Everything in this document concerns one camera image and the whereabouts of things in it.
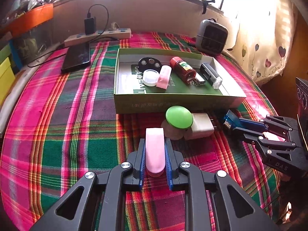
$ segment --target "power strip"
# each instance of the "power strip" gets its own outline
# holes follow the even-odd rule
[[[91,41],[102,33],[102,31],[98,30],[94,34],[86,35],[85,33],[73,35],[67,38],[64,41],[64,46],[69,47],[76,44],[81,44],[87,41]],[[129,39],[131,38],[131,29],[130,28],[119,28],[117,30],[105,31],[102,33],[97,40],[99,41],[102,37],[114,37],[117,39]]]

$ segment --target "green lid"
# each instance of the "green lid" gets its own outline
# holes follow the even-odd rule
[[[191,127],[193,118],[190,111],[181,106],[172,106],[166,112],[167,122],[176,128],[187,129]]]

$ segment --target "yellow-green container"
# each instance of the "yellow-green container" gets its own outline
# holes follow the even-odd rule
[[[0,105],[6,98],[7,92],[15,80],[15,76],[11,69],[11,63],[7,57],[3,63],[0,64]]]

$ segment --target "striped fabric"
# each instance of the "striped fabric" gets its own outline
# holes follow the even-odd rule
[[[199,53],[192,39],[160,33],[134,33],[131,39],[91,46],[91,66],[61,75],[64,57],[42,65],[24,89],[7,127],[1,155],[1,195],[5,211],[20,230],[29,230],[87,171],[106,172],[138,148],[145,129],[160,127],[163,113],[117,115],[113,100],[119,48],[172,49]],[[51,58],[65,53],[55,52]],[[217,60],[247,95],[235,110],[258,120],[276,114],[260,89],[229,59]],[[250,144],[232,139],[214,119],[215,133],[203,139],[173,141],[185,160],[200,169],[227,171],[262,208],[278,193],[278,177]],[[265,209],[277,220],[279,202]],[[146,175],[142,192],[127,193],[126,230],[184,230],[183,192],[171,192],[166,176]]]

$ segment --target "yellow label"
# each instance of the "yellow label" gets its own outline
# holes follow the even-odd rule
[[[185,69],[186,71],[192,69],[192,67],[189,66],[189,65],[187,64],[187,62],[185,62],[185,61],[180,62],[179,65],[181,65],[182,68]]]

